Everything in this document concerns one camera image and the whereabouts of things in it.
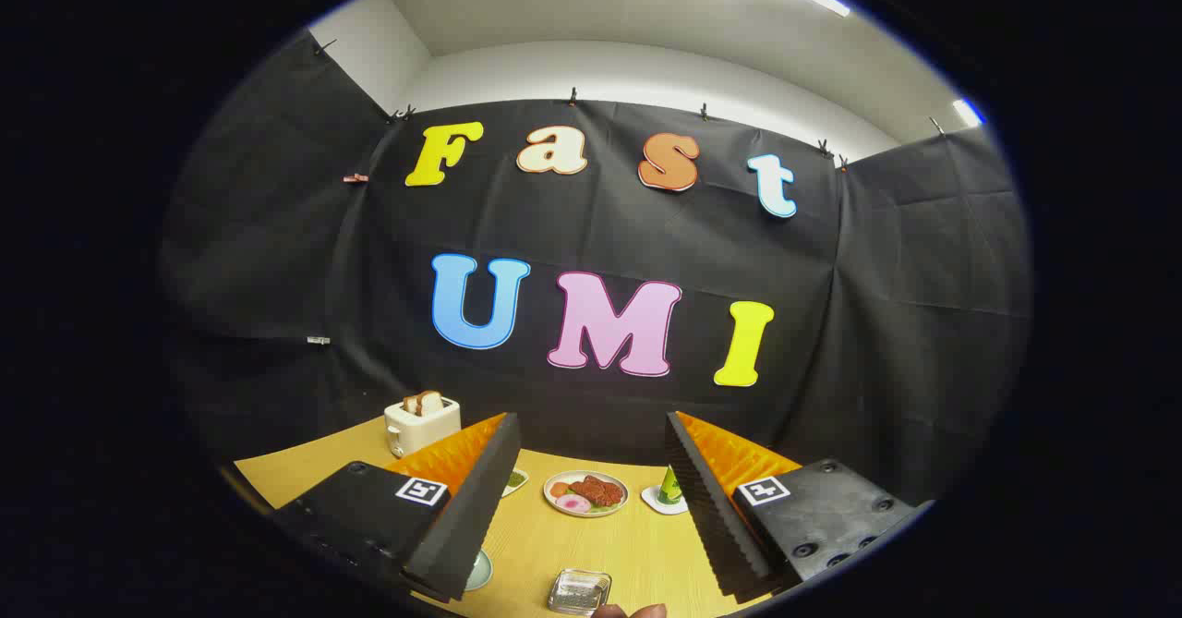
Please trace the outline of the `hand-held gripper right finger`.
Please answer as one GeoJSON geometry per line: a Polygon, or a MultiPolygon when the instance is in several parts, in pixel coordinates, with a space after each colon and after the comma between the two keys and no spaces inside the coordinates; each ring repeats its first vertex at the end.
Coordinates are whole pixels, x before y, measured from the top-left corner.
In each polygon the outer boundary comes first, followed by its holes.
{"type": "Polygon", "coordinates": [[[667,415],[664,448],[717,588],[738,601],[834,575],[928,508],[836,458],[798,464],[683,412],[667,415]]]}

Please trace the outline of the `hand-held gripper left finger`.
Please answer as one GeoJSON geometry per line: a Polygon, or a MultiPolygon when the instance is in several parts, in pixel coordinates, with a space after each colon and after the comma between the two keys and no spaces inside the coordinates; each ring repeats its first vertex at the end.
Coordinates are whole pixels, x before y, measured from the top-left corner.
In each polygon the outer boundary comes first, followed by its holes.
{"type": "Polygon", "coordinates": [[[460,600],[520,449],[518,416],[499,414],[389,467],[340,466],[271,521],[369,588],[460,600]]]}

